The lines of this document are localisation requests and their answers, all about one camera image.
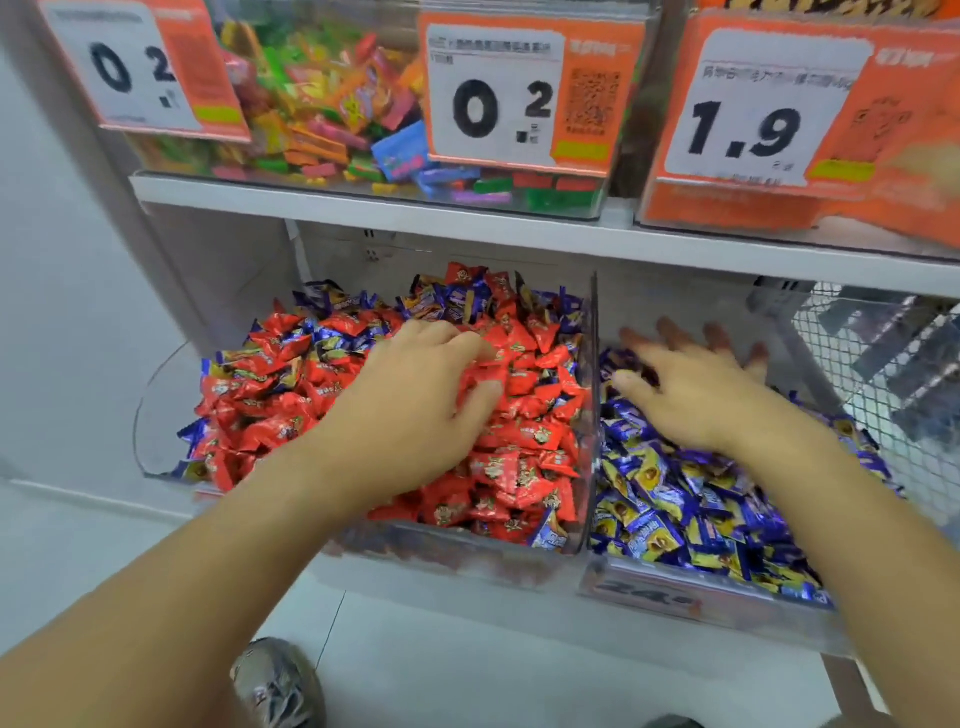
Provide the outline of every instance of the orange price label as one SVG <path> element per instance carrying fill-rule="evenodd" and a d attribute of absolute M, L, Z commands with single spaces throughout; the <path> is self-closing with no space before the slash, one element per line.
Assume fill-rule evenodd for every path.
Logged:
<path fill-rule="evenodd" d="M 421 12 L 430 158 L 606 176 L 645 31 L 643 18 Z"/>
<path fill-rule="evenodd" d="M 960 34 L 706 11 L 690 20 L 657 179 L 866 194 L 960 66 Z"/>
<path fill-rule="evenodd" d="M 250 141 L 203 0 L 38 0 L 104 129 Z"/>

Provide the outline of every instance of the hand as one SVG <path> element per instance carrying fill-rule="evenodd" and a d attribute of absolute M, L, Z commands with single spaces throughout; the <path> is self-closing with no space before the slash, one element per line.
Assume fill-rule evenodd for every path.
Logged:
<path fill-rule="evenodd" d="M 694 343 L 670 319 L 657 321 L 657 331 L 666 346 L 629 328 L 620 331 L 620 338 L 657 372 L 660 387 L 626 370 L 613 375 L 613 386 L 670 440 L 685 448 L 736 457 L 741 444 L 754 434 L 802 414 L 764 386 L 769 353 L 762 344 L 754 345 L 741 369 L 730 338 L 718 324 L 704 326 L 707 348 Z"/>
<path fill-rule="evenodd" d="M 502 387 L 478 384 L 457 412 L 464 369 L 495 355 L 448 322 L 408 321 L 378 343 L 357 379 L 318 425 L 287 446 L 309 449 L 326 489 L 358 512 L 416 490 L 460 463 L 490 419 Z"/>

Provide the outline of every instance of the wire mesh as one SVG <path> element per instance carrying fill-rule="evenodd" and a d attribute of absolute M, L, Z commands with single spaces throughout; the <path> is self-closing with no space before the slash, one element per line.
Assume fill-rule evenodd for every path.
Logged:
<path fill-rule="evenodd" d="M 958 314 L 956 301 L 817 283 L 792 318 L 908 499 L 948 529 L 960 523 Z"/>

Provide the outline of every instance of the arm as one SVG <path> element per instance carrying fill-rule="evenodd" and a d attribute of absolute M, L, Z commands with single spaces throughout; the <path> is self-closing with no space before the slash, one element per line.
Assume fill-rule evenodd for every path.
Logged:
<path fill-rule="evenodd" d="M 666 437 L 732 457 L 763 486 L 824 577 L 902 725 L 955 724 L 960 554 L 863 470 L 833 432 L 762 386 L 765 363 L 754 359 L 741 370 L 721 329 L 705 329 L 708 350 L 668 320 L 658 328 L 669 349 L 629 330 L 622 335 L 657 371 L 660 387 L 617 372 L 617 389 Z"/>
<path fill-rule="evenodd" d="M 500 388 L 457 413 L 460 375 L 491 353 L 451 324 L 379 344 L 317 426 L 0 660 L 4 725 L 193 725 L 332 534 L 467 455 Z"/>

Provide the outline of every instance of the white shelf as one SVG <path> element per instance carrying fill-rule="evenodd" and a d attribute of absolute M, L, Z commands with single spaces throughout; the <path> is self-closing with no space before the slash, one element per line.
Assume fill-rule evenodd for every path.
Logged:
<path fill-rule="evenodd" d="M 573 222 L 154 174 L 131 182 L 141 203 L 960 297 L 960 251 L 840 218 L 800 242 L 758 240 L 640 228 L 632 200 L 610 199 L 600 220 Z"/>

